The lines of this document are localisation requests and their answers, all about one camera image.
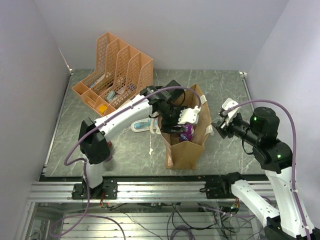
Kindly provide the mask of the burlap canvas tote bag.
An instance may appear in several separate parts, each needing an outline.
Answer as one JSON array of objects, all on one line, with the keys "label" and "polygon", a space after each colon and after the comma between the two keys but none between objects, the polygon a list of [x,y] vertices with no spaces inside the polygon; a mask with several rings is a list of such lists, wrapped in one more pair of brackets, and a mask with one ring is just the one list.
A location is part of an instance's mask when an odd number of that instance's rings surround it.
[{"label": "burlap canvas tote bag", "polygon": [[201,110],[195,126],[187,125],[184,133],[161,133],[165,145],[165,167],[170,170],[195,170],[197,161],[205,150],[205,141],[213,132],[208,101],[198,84],[190,87],[195,93],[186,90],[174,103],[194,108],[198,105],[199,95]]}]

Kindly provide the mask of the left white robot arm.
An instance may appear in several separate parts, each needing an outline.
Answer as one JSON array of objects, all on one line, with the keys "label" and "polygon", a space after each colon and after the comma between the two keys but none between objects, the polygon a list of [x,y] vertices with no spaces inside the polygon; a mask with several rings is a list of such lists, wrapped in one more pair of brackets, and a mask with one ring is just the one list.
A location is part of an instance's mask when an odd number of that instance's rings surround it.
[{"label": "left white robot arm", "polygon": [[91,199],[102,197],[114,191],[105,185],[103,165],[112,159],[109,141],[121,130],[133,122],[156,114],[161,117],[160,130],[164,133],[180,133],[182,129],[181,114],[185,107],[175,105],[186,91],[175,80],[165,87],[150,85],[144,88],[132,100],[107,116],[82,121],[79,131],[79,148],[83,154],[83,181],[80,192],[74,193],[75,199],[88,196]]}]

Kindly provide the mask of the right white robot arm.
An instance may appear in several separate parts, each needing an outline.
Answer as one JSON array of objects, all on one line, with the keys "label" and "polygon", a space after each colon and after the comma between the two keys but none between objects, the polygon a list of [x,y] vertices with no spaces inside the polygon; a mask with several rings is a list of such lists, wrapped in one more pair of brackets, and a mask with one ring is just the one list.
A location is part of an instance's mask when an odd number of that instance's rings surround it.
[{"label": "right white robot arm", "polygon": [[249,122],[243,120],[238,108],[226,111],[226,107],[221,108],[219,115],[223,119],[213,123],[213,127],[222,138],[238,137],[252,146],[251,155],[271,184],[277,208],[256,193],[238,172],[225,175],[221,194],[239,198],[260,221],[269,240],[318,240],[319,228],[313,225],[302,202],[295,197],[294,154],[277,138],[280,119],[275,111],[257,107]]}]

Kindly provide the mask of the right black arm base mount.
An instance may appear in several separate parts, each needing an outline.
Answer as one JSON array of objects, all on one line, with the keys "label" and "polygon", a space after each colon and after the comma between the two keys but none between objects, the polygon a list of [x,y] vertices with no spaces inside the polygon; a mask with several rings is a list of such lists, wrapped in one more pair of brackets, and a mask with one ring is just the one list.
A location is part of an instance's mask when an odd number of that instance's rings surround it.
[{"label": "right black arm base mount", "polygon": [[232,194],[232,185],[239,180],[244,180],[239,172],[228,173],[217,182],[207,181],[199,192],[205,193],[207,199],[233,199],[236,196]]}]

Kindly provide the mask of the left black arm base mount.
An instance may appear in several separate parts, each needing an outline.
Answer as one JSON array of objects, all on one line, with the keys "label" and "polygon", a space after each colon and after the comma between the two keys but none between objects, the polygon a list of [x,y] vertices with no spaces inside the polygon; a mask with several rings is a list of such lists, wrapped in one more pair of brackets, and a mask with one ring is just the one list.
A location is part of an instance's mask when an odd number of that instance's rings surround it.
[{"label": "left black arm base mount", "polygon": [[87,188],[85,181],[76,183],[71,193],[72,200],[86,200],[90,195],[91,200],[115,200],[118,194],[118,184],[113,180],[104,180],[95,188]]}]

